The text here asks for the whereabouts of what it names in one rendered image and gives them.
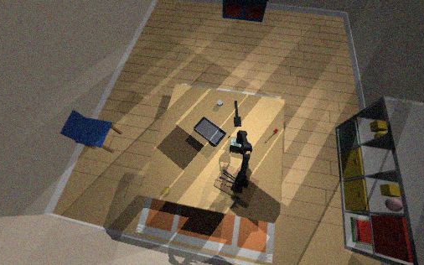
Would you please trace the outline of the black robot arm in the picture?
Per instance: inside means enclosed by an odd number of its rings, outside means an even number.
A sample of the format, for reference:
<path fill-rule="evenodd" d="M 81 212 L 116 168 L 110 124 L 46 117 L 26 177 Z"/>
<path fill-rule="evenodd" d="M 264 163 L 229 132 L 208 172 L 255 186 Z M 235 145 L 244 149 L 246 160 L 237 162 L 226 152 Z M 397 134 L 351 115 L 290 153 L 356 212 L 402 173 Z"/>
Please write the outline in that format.
<path fill-rule="evenodd" d="M 251 153 L 245 154 L 243 150 L 252 152 L 252 146 L 247 141 L 246 131 L 239 130 L 236 136 L 237 136 L 236 142 L 238 144 L 241 144 L 240 151 L 243 155 L 243 160 L 242 160 L 240 172 L 238 173 L 238 176 L 236 177 L 236 180 L 235 180 L 235 192 L 242 194 L 243 188 L 247 188 L 249 184 L 249 180 L 246 177 L 246 170 L 247 170 L 249 159 L 251 157 Z"/>

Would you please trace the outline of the black spatula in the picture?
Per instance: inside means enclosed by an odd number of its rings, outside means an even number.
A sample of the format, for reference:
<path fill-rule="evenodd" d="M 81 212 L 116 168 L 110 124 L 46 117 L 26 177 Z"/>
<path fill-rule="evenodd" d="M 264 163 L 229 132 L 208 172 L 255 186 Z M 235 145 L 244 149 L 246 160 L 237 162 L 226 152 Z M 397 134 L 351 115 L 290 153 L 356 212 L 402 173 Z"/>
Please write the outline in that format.
<path fill-rule="evenodd" d="M 236 114 L 236 117 L 234 117 L 235 127 L 241 127 L 241 119 L 240 117 L 238 117 L 237 101 L 235 101 L 235 114 Z"/>

